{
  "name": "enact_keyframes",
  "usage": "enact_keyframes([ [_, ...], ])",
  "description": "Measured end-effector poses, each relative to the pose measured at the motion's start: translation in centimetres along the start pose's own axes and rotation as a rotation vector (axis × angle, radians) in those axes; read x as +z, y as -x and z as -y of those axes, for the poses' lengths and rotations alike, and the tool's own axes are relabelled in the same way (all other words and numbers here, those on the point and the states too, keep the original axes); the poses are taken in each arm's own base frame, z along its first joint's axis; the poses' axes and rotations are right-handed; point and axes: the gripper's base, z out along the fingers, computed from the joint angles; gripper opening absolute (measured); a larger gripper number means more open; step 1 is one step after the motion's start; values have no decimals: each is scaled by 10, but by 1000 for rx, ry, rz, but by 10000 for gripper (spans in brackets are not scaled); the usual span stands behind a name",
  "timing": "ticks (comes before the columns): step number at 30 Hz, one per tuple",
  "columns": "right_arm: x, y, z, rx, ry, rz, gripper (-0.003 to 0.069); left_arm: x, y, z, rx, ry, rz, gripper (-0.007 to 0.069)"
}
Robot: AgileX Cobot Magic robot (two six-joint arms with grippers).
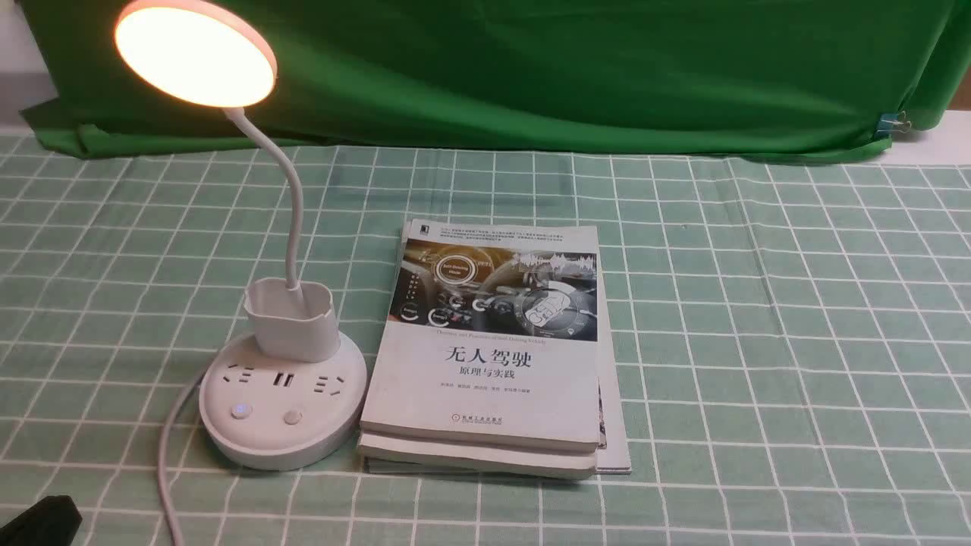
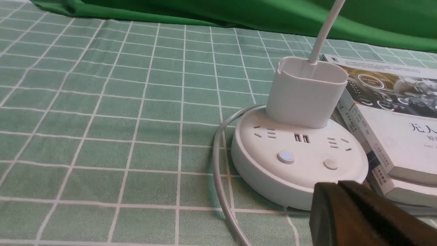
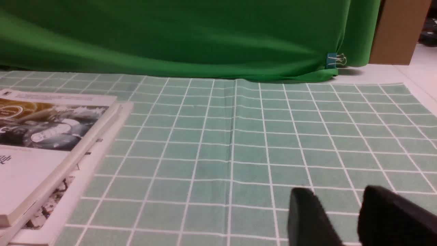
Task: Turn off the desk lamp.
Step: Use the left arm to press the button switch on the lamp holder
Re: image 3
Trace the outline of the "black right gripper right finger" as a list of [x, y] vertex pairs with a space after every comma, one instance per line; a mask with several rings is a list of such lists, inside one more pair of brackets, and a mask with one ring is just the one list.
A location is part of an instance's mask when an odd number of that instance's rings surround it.
[[366, 186], [357, 233], [363, 246], [435, 246], [437, 217], [381, 186]]

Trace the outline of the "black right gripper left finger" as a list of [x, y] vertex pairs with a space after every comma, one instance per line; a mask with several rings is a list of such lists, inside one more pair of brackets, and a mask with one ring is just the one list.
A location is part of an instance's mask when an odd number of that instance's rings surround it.
[[343, 245], [320, 200], [307, 188], [291, 190], [287, 235], [290, 246]]

